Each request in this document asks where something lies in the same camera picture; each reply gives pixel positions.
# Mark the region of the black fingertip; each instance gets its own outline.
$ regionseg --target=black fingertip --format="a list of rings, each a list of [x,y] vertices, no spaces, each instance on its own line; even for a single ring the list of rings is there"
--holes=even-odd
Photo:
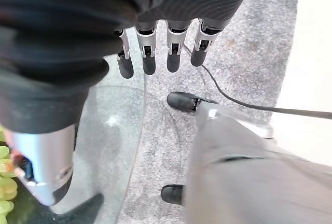
[[[143,70],[147,75],[153,75],[156,71],[156,60],[155,57],[147,55],[143,58]]]
[[[204,52],[203,49],[200,49],[199,51],[197,51],[195,48],[192,51],[191,54],[191,64],[195,67],[199,67],[203,64],[204,60],[206,57],[206,52]]]
[[[130,57],[127,60],[124,57],[121,57],[120,61],[118,60],[118,65],[123,78],[130,79],[131,77],[133,77],[134,68]]]
[[[168,54],[167,55],[167,69],[169,72],[176,72],[180,67],[180,55]]]

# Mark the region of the robotic finger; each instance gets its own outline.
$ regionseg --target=robotic finger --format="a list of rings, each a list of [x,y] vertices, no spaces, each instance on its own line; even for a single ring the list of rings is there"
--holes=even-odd
[[[167,69],[176,72],[180,66],[180,54],[191,21],[167,21]]]
[[[122,39],[122,50],[116,55],[119,70],[123,78],[130,79],[134,75],[134,68],[130,58],[129,42],[126,30],[115,32]]]
[[[138,22],[135,26],[143,59],[143,70],[147,75],[156,71],[156,29],[158,21]]]
[[[190,60],[193,66],[198,67],[203,64],[207,51],[229,21],[230,19],[223,22],[200,19]]]
[[[57,204],[72,181],[75,126],[42,134],[4,132],[17,177],[40,203]]]

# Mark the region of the grape bunch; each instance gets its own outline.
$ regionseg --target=grape bunch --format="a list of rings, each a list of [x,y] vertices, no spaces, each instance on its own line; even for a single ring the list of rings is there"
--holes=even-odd
[[[4,142],[3,129],[0,126],[0,142]],[[12,179],[15,177],[14,165],[10,159],[10,150],[7,146],[0,146],[0,224],[7,224],[6,216],[14,209],[12,200],[17,195],[17,183]]]

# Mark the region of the gray trouser leg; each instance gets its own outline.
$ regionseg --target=gray trouser leg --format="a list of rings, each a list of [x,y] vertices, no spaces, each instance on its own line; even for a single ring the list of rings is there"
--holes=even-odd
[[[332,223],[332,172],[201,103],[185,191],[188,224]]]

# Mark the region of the floor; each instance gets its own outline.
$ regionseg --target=floor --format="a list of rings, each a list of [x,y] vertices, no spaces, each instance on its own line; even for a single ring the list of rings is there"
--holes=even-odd
[[[332,0],[299,0],[294,42],[277,102],[332,112]],[[312,162],[332,166],[330,119],[273,114],[271,124],[279,145]]]
[[[245,0],[219,35],[205,65],[220,86],[236,99],[274,106],[292,47],[297,0]],[[193,47],[198,21],[187,34]],[[119,224],[184,223],[183,208],[163,203],[160,189],[184,184],[190,145],[196,126],[192,115],[171,109],[171,91],[191,92],[240,108],[253,119],[269,122],[269,113],[245,109],[226,101],[202,68],[190,64],[182,52],[178,72],[166,68],[166,25],[157,29],[157,71],[146,77],[146,109],[140,144]]]

